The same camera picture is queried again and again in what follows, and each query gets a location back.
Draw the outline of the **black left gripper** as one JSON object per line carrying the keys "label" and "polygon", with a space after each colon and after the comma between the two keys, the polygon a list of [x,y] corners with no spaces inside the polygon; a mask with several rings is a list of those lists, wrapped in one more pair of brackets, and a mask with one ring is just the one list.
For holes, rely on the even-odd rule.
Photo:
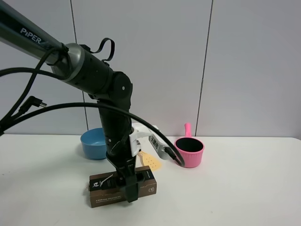
{"label": "black left gripper", "polygon": [[136,157],[112,156],[106,153],[108,161],[114,166],[120,180],[119,189],[128,203],[138,199],[139,185],[135,172]]}

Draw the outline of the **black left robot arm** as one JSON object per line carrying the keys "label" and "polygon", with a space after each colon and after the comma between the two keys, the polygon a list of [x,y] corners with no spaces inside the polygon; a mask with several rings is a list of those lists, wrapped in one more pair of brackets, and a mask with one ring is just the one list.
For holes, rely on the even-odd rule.
{"label": "black left robot arm", "polygon": [[125,199],[138,199],[140,181],[135,171],[136,139],[129,109],[133,85],[123,72],[109,66],[112,55],[100,60],[86,45],[63,44],[5,2],[0,3],[0,40],[48,64],[54,77],[97,101],[106,156],[119,175]]}

